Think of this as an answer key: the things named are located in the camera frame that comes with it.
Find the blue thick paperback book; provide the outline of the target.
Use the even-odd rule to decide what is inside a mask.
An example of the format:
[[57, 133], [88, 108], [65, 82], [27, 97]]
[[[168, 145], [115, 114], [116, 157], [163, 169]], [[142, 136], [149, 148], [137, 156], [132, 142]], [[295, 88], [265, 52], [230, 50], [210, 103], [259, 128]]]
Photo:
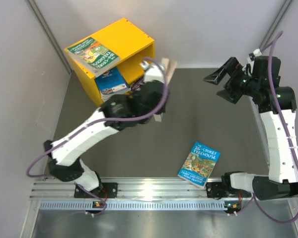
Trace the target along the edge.
[[130, 91], [129, 85], [117, 67], [97, 77], [95, 83], [103, 101], [106, 101], [113, 95], [124, 94]]

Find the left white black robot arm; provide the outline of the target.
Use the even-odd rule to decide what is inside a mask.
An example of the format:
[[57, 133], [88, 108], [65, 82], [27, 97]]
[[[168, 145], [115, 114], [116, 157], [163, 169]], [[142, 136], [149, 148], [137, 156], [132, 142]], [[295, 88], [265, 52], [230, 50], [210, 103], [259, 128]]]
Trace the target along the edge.
[[110, 135], [147, 123], [150, 118], [136, 121], [125, 119], [151, 112], [161, 101], [163, 91], [164, 83], [154, 80], [145, 83], [132, 95], [114, 95], [66, 137], [58, 141], [45, 141], [46, 150], [55, 148], [48, 154], [49, 173], [62, 182], [74, 181], [92, 197], [99, 196], [103, 189], [100, 176], [84, 164], [81, 155]]

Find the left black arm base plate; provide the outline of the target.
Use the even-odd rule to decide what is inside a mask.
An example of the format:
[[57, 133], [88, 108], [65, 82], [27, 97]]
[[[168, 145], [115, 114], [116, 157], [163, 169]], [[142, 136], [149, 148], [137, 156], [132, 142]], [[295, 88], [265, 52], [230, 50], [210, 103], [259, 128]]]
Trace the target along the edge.
[[[90, 193], [100, 198], [116, 198], [118, 192], [118, 184], [116, 182], [104, 182], [100, 188], [96, 188]], [[94, 198], [84, 192], [77, 184], [75, 185], [74, 198]]]

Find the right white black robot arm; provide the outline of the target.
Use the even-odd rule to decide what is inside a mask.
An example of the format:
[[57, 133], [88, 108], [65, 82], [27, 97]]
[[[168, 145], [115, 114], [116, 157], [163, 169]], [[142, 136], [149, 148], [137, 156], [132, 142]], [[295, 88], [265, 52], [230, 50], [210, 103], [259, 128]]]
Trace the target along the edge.
[[298, 149], [295, 132], [297, 103], [291, 87], [279, 86], [280, 66], [278, 57], [253, 57], [246, 66], [230, 57], [204, 78], [205, 82], [218, 85], [229, 75], [228, 82], [217, 95], [230, 103], [236, 104], [242, 96], [252, 98], [258, 107], [268, 143], [268, 175], [225, 173], [222, 191], [226, 196], [235, 196], [240, 190], [255, 194], [259, 200], [298, 196], [298, 170], [291, 152]]

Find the purple 52-storey treehouse book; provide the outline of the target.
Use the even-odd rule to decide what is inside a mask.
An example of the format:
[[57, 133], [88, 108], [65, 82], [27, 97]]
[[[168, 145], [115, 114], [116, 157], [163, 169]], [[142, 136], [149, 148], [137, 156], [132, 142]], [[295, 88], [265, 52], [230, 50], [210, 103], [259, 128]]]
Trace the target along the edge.
[[144, 77], [141, 76], [137, 80], [133, 81], [130, 85], [130, 89], [132, 92], [138, 90], [144, 83]]

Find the green 104-storey treehouse book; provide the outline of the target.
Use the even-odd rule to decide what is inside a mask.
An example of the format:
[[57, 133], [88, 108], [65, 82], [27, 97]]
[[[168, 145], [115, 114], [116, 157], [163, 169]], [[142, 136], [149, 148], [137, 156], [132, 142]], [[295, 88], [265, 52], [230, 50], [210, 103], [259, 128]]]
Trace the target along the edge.
[[101, 76], [120, 61], [116, 53], [93, 37], [67, 47], [66, 50], [72, 59], [78, 61], [95, 77]]

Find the orange 78-storey treehouse book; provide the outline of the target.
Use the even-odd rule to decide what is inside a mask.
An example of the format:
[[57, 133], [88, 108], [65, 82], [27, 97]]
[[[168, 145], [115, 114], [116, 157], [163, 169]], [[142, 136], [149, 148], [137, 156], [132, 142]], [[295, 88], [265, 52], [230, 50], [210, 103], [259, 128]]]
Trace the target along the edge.
[[[161, 64], [162, 66], [164, 66], [166, 84], [169, 85], [169, 83], [172, 80], [173, 74], [176, 70], [177, 61], [170, 60], [169, 58], [161, 58]], [[154, 120], [157, 122], [162, 122], [162, 116], [163, 116], [163, 113], [160, 115], [153, 115]]]

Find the light blue treehouse book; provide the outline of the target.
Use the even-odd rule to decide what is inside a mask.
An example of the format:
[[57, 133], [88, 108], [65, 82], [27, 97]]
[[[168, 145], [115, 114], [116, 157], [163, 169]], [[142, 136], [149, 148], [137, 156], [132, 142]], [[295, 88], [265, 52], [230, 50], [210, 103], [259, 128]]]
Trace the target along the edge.
[[196, 187], [205, 188], [220, 155], [219, 151], [196, 142], [178, 172], [178, 177]]

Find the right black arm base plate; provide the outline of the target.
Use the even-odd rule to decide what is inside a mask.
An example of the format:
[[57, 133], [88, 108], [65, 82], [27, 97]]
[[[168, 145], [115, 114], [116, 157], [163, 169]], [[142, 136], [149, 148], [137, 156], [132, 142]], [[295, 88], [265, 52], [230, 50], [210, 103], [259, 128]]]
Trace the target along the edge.
[[250, 198], [251, 193], [244, 190], [233, 189], [229, 191], [221, 182], [208, 182], [206, 184], [206, 192], [208, 198], [220, 200], [222, 198]]

